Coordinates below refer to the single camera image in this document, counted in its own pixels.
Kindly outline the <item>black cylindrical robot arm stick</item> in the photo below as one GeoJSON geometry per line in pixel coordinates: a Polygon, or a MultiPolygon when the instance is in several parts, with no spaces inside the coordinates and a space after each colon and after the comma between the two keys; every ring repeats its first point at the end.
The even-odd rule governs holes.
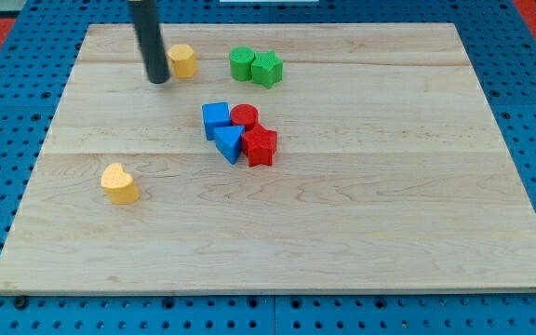
{"type": "Polygon", "coordinates": [[[170,78],[170,72],[156,2],[155,0],[127,2],[147,77],[153,84],[166,83],[170,78]]]}

